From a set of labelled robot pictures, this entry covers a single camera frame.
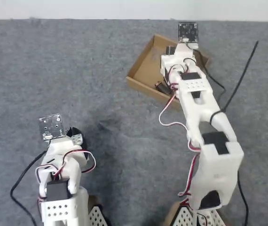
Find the square sensor board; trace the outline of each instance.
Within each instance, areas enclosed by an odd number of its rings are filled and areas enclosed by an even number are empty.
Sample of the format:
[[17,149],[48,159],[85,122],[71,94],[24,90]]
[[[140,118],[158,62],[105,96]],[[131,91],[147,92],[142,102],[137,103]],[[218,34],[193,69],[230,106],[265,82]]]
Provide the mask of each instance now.
[[60,114],[39,118],[39,129],[43,140],[57,139],[65,136]]
[[179,22],[178,42],[198,42],[198,24],[196,22]]

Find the red wire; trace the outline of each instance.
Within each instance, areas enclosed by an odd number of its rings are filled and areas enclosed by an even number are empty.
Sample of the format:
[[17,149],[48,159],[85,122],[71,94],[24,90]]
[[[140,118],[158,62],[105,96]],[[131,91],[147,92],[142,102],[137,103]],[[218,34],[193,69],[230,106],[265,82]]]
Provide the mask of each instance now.
[[191,141],[189,142],[189,147],[195,151],[201,151],[201,148],[199,147],[194,147],[192,144],[191,144]]
[[[65,157],[66,157],[67,155],[69,155],[70,153],[76,153],[76,152],[79,152],[79,151],[86,151],[86,152],[87,152],[87,150],[85,150],[85,149],[78,149],[78,150],[72,150],[72,151],[69,151],[69,152],[67,152],[67,153],[63,156],[63,162],[62,162],[62,164],[64,164],[64,160],[65,160]],[[94,167],[95,167],[95,163],[93,164],[92,167],[90,167],[90,168],[88,168],[88,169],[86,169],[86,170],[81,171],[81,173],[87,173],[87,172],[89,172],[91,169],[93,169]],[[56,177],[57,175],[59,175],[59,174],[62,172],[62,170],[63,170],[63,167],[60,168],[60,170],[57,171],[57,172],[54,174],[54,177]]]
[[193,162],[192,162],[191,171],[190,171],[190,174],[189,174],[189,177],[188,177],[188,186],[187,186],[186,190],[184,191],[183,195],[181,195],[180,197],[183,197],[183,196],[185,196],[185,195],[191,195],[191,193],[189,193],[188,191],[189,191],[189,189],[190,189],[191,179],[192,179],[192,174],[193,174],[193,172],[194,172],[194,167],[195,167],[195,164],[196,164],[196,160],[197,160],[197,156],[198,156],[198,155],[199,155],[199,154],[196,154],[196,155],[194,156],[194,159],[193,159]]

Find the white bracket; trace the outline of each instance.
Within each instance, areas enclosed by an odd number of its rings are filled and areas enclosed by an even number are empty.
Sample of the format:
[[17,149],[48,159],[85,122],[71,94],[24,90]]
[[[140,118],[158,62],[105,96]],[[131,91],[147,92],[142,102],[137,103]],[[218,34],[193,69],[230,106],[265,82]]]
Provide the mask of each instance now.
[[71,139],[74,145],[82,145],[83,143],[82,134],[73,135]]

